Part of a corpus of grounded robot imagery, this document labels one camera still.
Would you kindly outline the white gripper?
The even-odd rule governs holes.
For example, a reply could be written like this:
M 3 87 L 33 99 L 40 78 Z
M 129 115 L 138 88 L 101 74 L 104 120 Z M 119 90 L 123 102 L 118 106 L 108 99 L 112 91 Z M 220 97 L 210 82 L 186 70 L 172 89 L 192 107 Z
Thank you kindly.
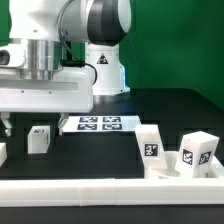
M 0 120 L 8 137 L 13 135 L 9 112 L 61 113 L 58 135 L 69 119 L 68 113 L 89 112 L 93 107 L 91 68 L 65 67 L 52 80 L 24 80 L 15 75 L 0 77 Z

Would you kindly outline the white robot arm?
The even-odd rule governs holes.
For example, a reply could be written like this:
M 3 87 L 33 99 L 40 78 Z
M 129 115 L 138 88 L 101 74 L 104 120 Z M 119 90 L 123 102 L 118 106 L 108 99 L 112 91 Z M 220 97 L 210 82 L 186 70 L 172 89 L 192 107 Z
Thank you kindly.
M 0 47 L 0 120 L 12 113 L 87 113 L 97 95 L 127 91 L 119 42 L 130 0 L 9 0 L 9 43 Z

